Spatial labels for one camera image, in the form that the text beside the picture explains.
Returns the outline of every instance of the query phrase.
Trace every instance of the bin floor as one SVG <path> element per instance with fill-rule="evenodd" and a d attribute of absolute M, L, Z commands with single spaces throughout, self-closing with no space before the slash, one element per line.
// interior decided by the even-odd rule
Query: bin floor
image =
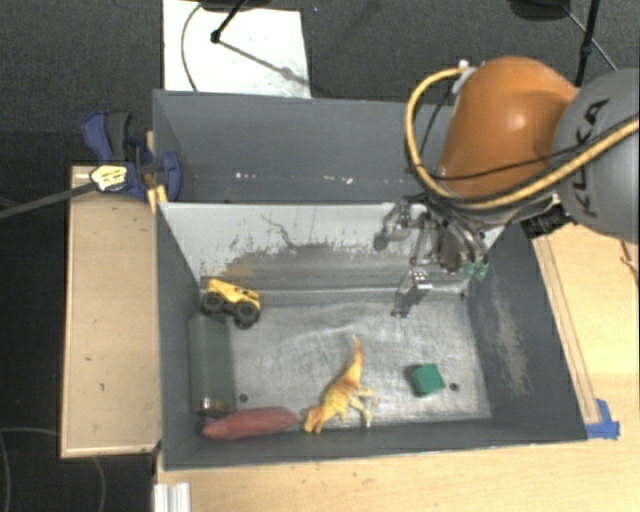
<path fill-rule="evenodd" d="M 303 418 L 328 386 L 351 364 L 352 335 L 361 341 L 361 382 L 379 404 L 373 424 L 437 422 L 490 416 L 467 304 L 459 296 L 423 301 L 410 318 L 390 315 L 389 301 L 344 301 L 265 307 L 248 330 L 230 326 L 236 406 L 284 406 Z M 408 369 L 435 363 L 445 388 L 418 397 Z M 350 409 L 325 428 L 354 427 L 360 414 Z"/>

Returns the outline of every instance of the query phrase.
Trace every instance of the toy truck wheel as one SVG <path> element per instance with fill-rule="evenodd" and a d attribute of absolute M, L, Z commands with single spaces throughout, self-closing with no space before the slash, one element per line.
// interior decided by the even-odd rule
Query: toy truck wheel
<path fill-rule="evenodd" d="M 258 320 L 258 308 L 251 302 L 241 302 L 235 309 L 236 325 L 248 329 Z"/>
<path fill-rule="evenodd" d="M 202 299 L 203 313 L 219 313 L 224 306 L 224 298 L 219 293 L 208 292 Z"/>

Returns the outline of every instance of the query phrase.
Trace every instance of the yellow toy dinosaur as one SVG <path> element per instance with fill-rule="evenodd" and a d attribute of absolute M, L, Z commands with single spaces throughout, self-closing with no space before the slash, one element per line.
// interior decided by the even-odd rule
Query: yellow toy dinosaur
<path fill-rule="evenodd" d="M 344 421 L 347 416 L 347 406 L 349 405 L 362 413 L 367 428 L 371 426 L 371 412 L 365 407 L 360 398 L 371 397 L 371 405 L 376 405 L 378 399 L 371 389 L 360 385 L 363 361 L 362 346 L 355 335 L 353 336 L 353 341 L 356 343 L 353 363 L 351 363 L 349 369 L 331 385 L 329 391 L 327 391 L 327 394 L 324 396 L 322 405 L 316 405 L 309 411 L 307 420 L 304 422 L 305 432 L 320 433 L 322 431 L 322 425 L 336 414 L 340 415 L 340 419 Z"/>

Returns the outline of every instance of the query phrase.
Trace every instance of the red object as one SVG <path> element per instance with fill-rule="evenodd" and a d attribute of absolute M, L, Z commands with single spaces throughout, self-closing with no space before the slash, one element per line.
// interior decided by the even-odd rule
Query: red object
<path fill-rule="evenodd" d="M 211 439 L 234 440 L 275 434 L 298 423 L 284 407 L 261 407 L 235 412 L 209 423 L 202 433 Z"/>

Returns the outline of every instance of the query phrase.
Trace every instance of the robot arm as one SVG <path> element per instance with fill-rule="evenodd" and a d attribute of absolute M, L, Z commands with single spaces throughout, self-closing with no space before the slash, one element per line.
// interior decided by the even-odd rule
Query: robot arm
<path fill-rule="evenodd" d="M 416 106 L 432 84 L 460 75 L 440 163 L 428 171 L 415 143 Z M 637 243 L 638 78 L 637 69 L 624 70 L 578 91 L 542 63 L 503 57 L 425 79 L 406 115 L 425 212 L 417 221 L 390 215 L 378 234 L 393 240 L 397 230 L 421 230 L 394 314 L 406 316 L 441 275 L 461 288 L 482 278 L 510 223 L 526 221 L 536 235 L 574 221 Z"/>

